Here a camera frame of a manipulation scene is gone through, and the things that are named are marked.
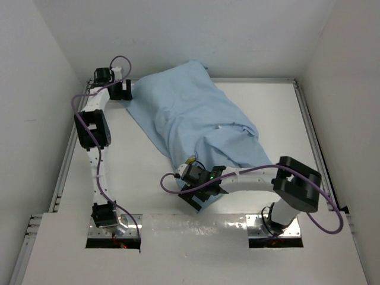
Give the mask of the green and blue pillowcase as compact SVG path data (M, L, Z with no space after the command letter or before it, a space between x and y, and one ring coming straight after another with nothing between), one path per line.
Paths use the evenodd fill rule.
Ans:
M132 96L126 109L173 171L192 156L208 170L271 164L256 126L199 61L141 78Z

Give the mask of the cream pillow with yellow edge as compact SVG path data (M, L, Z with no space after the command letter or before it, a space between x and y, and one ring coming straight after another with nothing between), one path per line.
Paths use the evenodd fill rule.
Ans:
M196 158L195 157L190 157L190 158L188 158L187 160L186 160L186 164L188 164L188 165L191 165L191 164L193 164L193 163L195 163L196 162Z

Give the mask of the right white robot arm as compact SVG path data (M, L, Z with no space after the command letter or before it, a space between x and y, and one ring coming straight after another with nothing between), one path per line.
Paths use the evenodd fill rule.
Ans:
M318 211L321 175L316 170L291 158L281 157L274 168L250 171L226 166L214 166L211 171L186 162L180 165L175 178L185 183L179 196L202 208L211 197L239 191L273 192L280 199L272 202L268 214L261 214L262 225L271 236L279 236L299 213Z

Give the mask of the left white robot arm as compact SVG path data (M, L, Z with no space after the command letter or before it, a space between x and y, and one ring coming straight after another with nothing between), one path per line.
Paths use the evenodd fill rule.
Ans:
M110 100L131 100L131 81L122 76L119 66L98 68L84 96L87 103L74 113L74 122L80 146L90 160L94 188L91 218L96 227L111 231L119 226L120 214L107 187L105 160L112 138L105 107Z

